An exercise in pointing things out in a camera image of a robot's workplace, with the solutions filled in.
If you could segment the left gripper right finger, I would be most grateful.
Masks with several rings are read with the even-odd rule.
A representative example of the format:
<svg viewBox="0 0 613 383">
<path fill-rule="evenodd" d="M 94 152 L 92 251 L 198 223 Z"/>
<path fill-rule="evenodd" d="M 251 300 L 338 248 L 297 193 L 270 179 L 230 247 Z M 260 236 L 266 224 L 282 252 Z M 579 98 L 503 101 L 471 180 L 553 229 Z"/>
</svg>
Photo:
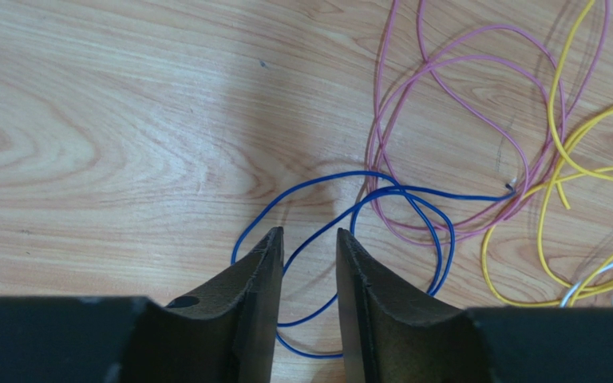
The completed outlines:
<svg viewBox="0 0 613 383">
<path fill-rule="evenodd" d="M 338 231 L 338 311 L 350 382 L 613 382 L 612 308 L 459 309 Z"/>
</svg>

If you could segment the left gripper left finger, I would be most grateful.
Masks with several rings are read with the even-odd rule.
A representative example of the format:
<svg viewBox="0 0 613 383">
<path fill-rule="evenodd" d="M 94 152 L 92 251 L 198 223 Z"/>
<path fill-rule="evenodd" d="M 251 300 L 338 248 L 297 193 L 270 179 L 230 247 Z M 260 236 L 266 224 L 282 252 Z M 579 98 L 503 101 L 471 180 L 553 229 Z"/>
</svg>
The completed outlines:
<svg viewBox="0 0 613 383">
<path fill-rule="evenodd" d="M 0 382 L 268 382 L 282 272 L 275 227 L 165 306 L 145 296 L 0 297 Z"/>
</svg>

